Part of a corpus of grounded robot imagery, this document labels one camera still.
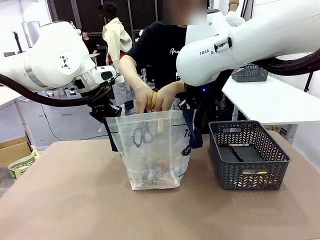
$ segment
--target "blue label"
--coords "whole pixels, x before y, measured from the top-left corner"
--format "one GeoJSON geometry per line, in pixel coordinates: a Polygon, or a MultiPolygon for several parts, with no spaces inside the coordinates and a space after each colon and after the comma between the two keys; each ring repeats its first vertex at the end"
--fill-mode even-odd
{"type": "Polygon", "coordinates": [[[182,150],[181,155],[182,156],[189,156],[191,153],[191,146],[188,145],[185,149],[182,150]]]}

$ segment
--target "white table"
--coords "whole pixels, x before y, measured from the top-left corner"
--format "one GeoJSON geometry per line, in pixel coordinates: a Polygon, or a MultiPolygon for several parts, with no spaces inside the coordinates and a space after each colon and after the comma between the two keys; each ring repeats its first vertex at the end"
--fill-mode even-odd
{"type": "Polygon", "coordinates": [[[299,123],[320,121],[320,99],[274,77],[266,82],[235,82],[231,77],[222,92],[234,104],[232,120],[240,110],[262,125],[289,125],[286,139],[293,143],[299,123]]]}
{"type": "Polygon", "coordinates": [[[10,88],[6,86],[0,86],[0,108],[4,108],[6,106],[9,106],[11,104],[14,104],[16,107],[16,110],[19,114],[19,117],[21,119],[21,124],[26,131],[26,134],[28,135],[30,142],[35,145],[35,139],[33,135],[31,134],[29,125],[24,117],[24,115],[21,112],[19,100],[18,98],[21,97],[21,94],[11,90],[10,88]]]}

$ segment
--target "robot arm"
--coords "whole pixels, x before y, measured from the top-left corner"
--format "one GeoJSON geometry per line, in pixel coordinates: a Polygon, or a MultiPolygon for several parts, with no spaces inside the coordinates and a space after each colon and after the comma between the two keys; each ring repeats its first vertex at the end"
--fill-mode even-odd
{"type": "Polygon", "coordinates": [[[178,54],[178,74],[186,84],[201,86],[215,81],[220,72],[248,63],[314,52],[320,47],[319,22],[318,0],[308,4],[297,1],[284,11],[268,12],[267,16],[254,17],[238,27],[228,26],[221,12],[212,12],[203,37],[198,32],[197,41],[189,41],[195,28],[188,26],[186,42],[190,43],[178,54]]]}
{"type": "Polygon", "coordinates": [[[121,79],[117,77],[112,66],[96,67],[79,31],[65,21],[41,27],[39,39],[29,51],[0,59],[0,85],[50,106],[89,105],[90,115],[100,122],[103,117],[121,113],[121,108],[110,101],[113,97],[111,85],[121,79]],[[70,82],[78,87],[83,98],[58,100],[33,93],[63,87],[70,82]]]}

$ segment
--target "person's hand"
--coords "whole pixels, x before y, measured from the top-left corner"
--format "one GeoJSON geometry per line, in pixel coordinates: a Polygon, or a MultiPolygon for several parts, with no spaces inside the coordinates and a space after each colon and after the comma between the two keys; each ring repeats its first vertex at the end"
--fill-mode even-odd
{"type": "Polygon", "coordinates": [[[155,107],[153,109],[154,112],[168,111],[171,109],[176,94],[180,92],[178,91],[179,84],[179,82],[175,81],[167,86],[164,86],[158,91],[155,107]]]}
{"type": "Polygon", "coordinates": [[[143,114],[145,110],[148,113],[151,113],[153,97],[151,88],[141,80],[141,82],[134,88],[134,94],[137,105],[137,114],[143,114]]]}

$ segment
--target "black t-shirt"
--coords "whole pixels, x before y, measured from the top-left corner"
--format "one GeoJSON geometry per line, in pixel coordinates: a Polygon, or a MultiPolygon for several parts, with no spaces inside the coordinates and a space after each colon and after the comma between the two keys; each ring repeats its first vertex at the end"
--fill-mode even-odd
{"type": "Polygon", "coordinates": [[[186,34],[186,28],[154,22],[126,54],[135,60],[138,71],[151,65],[155,87],[161,89],[176,81],[176,60],[186,44],[186,34]]]}
{"type": "Polygon", "coordinates": [[[88,49],[89,54],[92,54],[95,50],[98,50],[96,42],[91,38],[89,38],[88,40],[83,39],[83,42],[88,49]]]}

